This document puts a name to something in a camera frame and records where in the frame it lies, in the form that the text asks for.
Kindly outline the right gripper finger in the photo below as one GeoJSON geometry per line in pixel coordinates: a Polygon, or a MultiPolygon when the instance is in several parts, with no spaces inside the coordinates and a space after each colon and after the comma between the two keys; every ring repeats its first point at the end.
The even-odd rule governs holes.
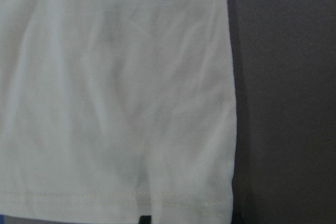
{"type": "Polygon", "coordinates": [[[151,224],[152,223],[152,216],[140,216],[138,224],[151,224]]]}

